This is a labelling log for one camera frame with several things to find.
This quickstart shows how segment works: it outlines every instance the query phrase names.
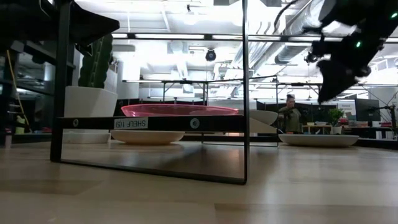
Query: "shelf label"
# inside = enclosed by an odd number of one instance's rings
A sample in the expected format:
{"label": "shelf label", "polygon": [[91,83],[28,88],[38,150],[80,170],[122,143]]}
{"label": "shelf label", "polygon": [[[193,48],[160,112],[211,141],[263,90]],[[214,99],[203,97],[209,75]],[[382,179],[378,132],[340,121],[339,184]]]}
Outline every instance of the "shelf label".
{"label": "shelf label", "polygon": [[148,117],[146,118],[121,118],[114,120],[115,130],[120,129],[147,129]]}

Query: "pink bowl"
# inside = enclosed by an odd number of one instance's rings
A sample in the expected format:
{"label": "pink bowl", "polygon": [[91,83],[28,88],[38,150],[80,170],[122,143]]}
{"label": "pink bowl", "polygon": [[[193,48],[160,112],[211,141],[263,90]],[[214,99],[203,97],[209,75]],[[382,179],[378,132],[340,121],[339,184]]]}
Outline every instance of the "pink bowl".
{"label": "pink bowl", "polygon": [[126,116],[236,115],[238,110],[218,106],[197,105],[129,105],[123,106]]}

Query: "plant pot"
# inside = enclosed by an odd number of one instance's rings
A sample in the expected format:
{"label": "plant pot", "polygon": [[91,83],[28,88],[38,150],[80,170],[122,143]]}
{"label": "plant pot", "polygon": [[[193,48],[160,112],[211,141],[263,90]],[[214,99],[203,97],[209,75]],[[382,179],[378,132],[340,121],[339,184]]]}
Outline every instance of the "plant pot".
{"label": "plant pot", "polygon": [[[100,88],[68,86],[65,90],[66,118],[110,117],[118,95]],[[107,143],[109,130],[63,130],[63,142],[74,144]]]}
{"label": "plant pot", "polygon": [[341,134],[341,126],[340,127],[332,127],[331,134]]}

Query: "person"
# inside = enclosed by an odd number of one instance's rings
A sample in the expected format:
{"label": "person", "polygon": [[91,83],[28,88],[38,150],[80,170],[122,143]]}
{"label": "person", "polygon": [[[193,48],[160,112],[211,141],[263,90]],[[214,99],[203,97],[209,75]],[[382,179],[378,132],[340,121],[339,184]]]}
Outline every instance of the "person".
{"label": "person", "polygon": [[294,108],[294,97],[287,95],[286,106],[279,110],[279,119],[283,121],[286,133],[301,133],[300,117],[298,109]]}

